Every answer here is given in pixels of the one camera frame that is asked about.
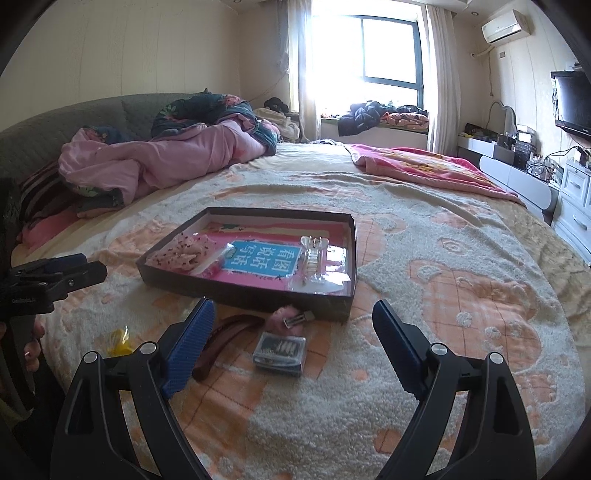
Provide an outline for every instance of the pipe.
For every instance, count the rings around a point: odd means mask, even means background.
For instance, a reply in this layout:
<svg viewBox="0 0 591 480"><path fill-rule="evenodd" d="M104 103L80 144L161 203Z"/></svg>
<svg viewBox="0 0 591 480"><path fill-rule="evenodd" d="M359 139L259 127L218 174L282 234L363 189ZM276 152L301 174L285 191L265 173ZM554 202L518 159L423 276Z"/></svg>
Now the pipe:
<svg viewBox="0 0 591 480"><path fill-rule="evenodd" d="M495 46L491 45L485 51L481 51L480 53L470 53L470 56L473 59L477 59L477 58L482 57L482 56L486 55L487 53L489 53L493 48L495 48Z"/></svg>

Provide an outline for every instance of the television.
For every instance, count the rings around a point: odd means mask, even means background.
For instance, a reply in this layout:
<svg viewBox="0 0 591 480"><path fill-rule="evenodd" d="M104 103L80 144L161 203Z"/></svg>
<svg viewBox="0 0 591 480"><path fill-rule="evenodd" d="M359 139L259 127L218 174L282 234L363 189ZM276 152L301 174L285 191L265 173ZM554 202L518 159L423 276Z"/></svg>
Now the television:
<svg viewBox="0 0 591 480"><path fill-rule="evenodd" d="M591 83L583 72L551 72L556 126L591 140Z"/></svg>

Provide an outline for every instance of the sheer curtain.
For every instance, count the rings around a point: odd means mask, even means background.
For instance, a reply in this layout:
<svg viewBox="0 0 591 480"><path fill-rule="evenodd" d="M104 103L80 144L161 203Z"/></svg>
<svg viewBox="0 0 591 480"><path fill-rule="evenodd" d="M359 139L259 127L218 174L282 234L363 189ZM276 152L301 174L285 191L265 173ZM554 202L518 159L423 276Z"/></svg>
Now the sheer curtain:
<svg viewBox="0 0 591 480"><path fill-rule="evenodd" d="M287 51L290 76L291 110L300 113L304 141L317 140L320 115L314 92L314 55L312 51L312 1L287 2Z"/></svg>
<svg viewBox="0 0 591 480"><path fill-rule="evenodd" d="M460 77L452 13L425 5L419 19L423 50L425 107L430 127L427 148L455 156L460 131Z"/></svg>

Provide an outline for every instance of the yellow object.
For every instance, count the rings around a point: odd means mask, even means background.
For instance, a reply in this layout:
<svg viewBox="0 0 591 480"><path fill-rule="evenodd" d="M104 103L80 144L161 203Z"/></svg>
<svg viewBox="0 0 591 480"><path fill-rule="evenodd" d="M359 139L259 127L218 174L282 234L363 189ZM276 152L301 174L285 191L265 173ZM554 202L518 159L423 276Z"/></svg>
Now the yellow object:
<svg viewBox="0 0 591 480"><path fill-rule="evenodd" d="M133 353L134 349L129 342L127 325L125 329L120 328L111 333L107 353L109 356L124 356Z"/></svg>

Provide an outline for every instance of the pink fabric item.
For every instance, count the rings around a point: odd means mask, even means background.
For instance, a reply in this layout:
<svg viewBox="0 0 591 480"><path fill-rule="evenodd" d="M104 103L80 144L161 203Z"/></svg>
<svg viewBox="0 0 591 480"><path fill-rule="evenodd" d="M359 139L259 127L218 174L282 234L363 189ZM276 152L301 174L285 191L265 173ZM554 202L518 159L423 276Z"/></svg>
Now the pink fabric item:
<svg viewBox="0 0 591 480"><path fill-rule="evenodd" d="M29 253L32 253L78 220L75 209L66 209L51 215L39 220L31 229L23 228L22 243L28 248Z"/></svg>
<svg viewBox="0 0 591 480"><path fill-rule="evenodd" d="M120 189L129 205L153 190L263 155L265 147L242 130L240 121L196 124L175 137L114 145L92 140L80 129L61 149L59 172L78 187Z"/></svg>
<svg viewBox="0 0 591 480"><path fill-rule="evenodd" d="M265 331L274 333L275 335L301 337L304 334L303 324L300 323L292 328L287 328L285 323L283 323L283 320L293 318L300 313L292 305L281 307L267 319L265 322Z"/></svg>
<svg viewBox="0 0 591 480"><path fill-rule="evenodd" d="M519 197L506 192L463 158L446 157L416 148L378 148L347 145L353 163L365 166L367 173L410 181L457 192L511 200L523 205Z"/></svg>

